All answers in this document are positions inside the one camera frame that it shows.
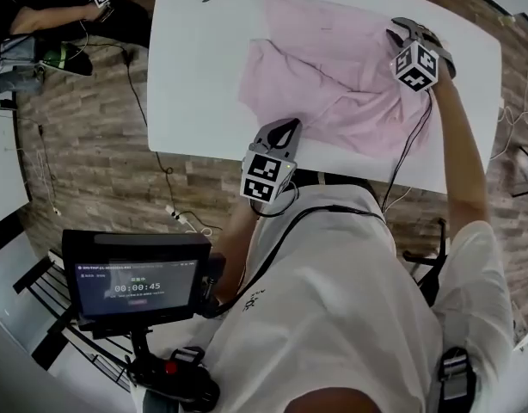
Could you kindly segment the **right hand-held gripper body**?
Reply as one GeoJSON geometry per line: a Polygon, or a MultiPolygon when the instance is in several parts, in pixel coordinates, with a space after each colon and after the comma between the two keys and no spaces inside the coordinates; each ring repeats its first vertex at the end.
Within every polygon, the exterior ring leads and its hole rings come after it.
{"type": "Polygon", "coordinates": [[[440,61],[445,63],[451,79],[457,75],[451,54],[436,34],[424,28],[423,36],[423,41],[408,41],[408,46],[390,62],[395,79],[414,92],[430,89],[438,82],[440,61]]]}

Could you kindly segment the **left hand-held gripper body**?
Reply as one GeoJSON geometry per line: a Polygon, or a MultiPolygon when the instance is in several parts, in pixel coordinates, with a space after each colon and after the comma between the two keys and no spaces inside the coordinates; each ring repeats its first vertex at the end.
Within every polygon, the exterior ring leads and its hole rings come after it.
{"type": "Polygon", "coordinates": [[[275,149],[251,144],[242,162],[240,195],[244,198],[272,204],[288,186],[297,164],[282,157],[275,149]]]}

